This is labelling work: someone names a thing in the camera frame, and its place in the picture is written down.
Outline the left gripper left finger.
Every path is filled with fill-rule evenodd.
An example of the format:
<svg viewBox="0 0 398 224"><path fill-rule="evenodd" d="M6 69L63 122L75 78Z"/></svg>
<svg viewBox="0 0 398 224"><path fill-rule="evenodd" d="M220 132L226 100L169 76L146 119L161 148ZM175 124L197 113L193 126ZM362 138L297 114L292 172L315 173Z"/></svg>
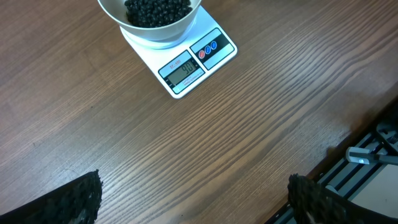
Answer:
<svg viewBox="0 0 398 224"><path fill-rule="evenodd" d="M102 201L99 171L79 178L1 215L1 223L94 224Z"/></svg>

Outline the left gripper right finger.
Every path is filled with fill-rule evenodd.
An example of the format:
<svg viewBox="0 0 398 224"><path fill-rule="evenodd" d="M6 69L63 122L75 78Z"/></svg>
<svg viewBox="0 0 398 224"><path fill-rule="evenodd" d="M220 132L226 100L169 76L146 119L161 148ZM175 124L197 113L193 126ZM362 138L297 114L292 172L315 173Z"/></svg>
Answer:
<svg viewBox="0 0 398 224"><path fill-rule="evenodd" d="M360 207L303 175L289 177L288 201L297 223L397 224L397 219Z"/></svg>

